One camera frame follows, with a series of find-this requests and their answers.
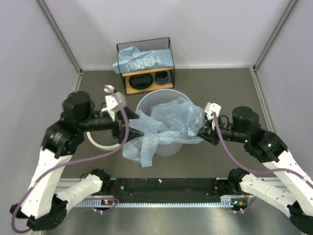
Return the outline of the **light blue trash bag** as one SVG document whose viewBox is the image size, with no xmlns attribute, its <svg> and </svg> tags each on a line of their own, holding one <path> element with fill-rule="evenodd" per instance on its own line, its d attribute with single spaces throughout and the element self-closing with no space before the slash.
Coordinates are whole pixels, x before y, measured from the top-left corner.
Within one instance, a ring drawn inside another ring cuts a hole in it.
<svg viewBox="0 0 313 235">
<path fill-rule="evenodd" d="M 116 74 L 146 69 L 174 67 L 174 59 L 169 49 L 141 51 L 131 46 L 119 51 L 117 61 L 112 64 Z"/>
<path fill-rule="evenodd" d="M 203 127 L 203 110 L 183 97 L 154 106 L 149 116 L 141 110 L 136 113 L 139 119 L 132 120 L 130 127 L 143 132 L 144 136 L 126 143 L 122 154 L 142 167 L 153 165 L 159 144 L 178 142 L 184 145 L 203 141 L 197 136 Z"/>
</svg>

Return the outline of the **white grey trash bin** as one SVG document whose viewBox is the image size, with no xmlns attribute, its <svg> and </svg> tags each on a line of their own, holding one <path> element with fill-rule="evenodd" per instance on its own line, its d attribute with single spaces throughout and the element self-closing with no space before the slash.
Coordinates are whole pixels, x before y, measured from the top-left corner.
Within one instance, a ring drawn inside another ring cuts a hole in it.
<svg viewBox="0 0 313 235">
<path fill-rule="evenodd" d="M 168 103 L 172 100 L 178 99 L 179 97 L 183 97 L 187 100 L 191 100 L 187 95 L 183 94 L 174 89 L 160 89 L 149 92 L 146 94 L 138 103 L 136 110 L 141 110 L 144 114 L 150 115 L 151 109 L 159 104 Z M 167 145 L 159 144 L 156 149 L 156 154 L 159 156 L 172 156 L 177 154 L 183 144 L 178 142 L 173 142 Z"/>
</svg>

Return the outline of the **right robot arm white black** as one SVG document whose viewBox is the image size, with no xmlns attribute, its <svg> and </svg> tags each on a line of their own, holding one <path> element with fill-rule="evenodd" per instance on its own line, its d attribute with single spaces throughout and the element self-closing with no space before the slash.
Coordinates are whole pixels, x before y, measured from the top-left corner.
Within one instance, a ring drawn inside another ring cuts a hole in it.
<svg viewBox="0 0 313 235">
<path fill-rule="evenodd" d="M 292 153 L 274 132 L 262 129 L 259 116 L 247 106 L 232 111 L 232 121 L 221 120 L 221 106 L 207 103 L 204 108 L 204 127 L 198 136 L 224 150 L 237 169 L 230 172 L 228 188 L 232 193 L 251 194 L 283 213 L 301 232 L 313 233 L 313 181 L 293 158 Z M 256 158 L 266 171 L 261 174 L 275 174 L 287 190 L 278 189 L 258 179 L 258 171 L 239 163 L 225 145 L 226 141 L 241 143 L 245 151 Z"/>
</svg>

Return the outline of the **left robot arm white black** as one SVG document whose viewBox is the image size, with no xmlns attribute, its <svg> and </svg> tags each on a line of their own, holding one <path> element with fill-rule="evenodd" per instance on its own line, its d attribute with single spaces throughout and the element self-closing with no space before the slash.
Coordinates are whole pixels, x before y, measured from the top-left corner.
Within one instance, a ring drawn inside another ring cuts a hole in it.
<svg viewBox="0 0 313 235">
<path fill-rule="evenodd" d="M 30 231 L 55 229 L 68 212 L 93 194 L 110 191 L 109 176 L 95 169 L 78 184 L 61 192 L 56 187 L 63 170 L 68 165 L 78 164 L 72 159 L 84 135 L 93 131 L 111 130 L 118 139 L 109 154 L 143 133 L 131 128 L 129 122 L 138 119 L 138 114 L 128 108 L 125 96 L 112 86 L 105 87 L 105 107 L 94 108 L 90 95 L 84 91 L 70 93 L 63 101 L 60 119 L 47 128 L 40 146 L 39 161 L 26 194 L 10 208 L 12 219 L 25 219 Z"/>
</svg>

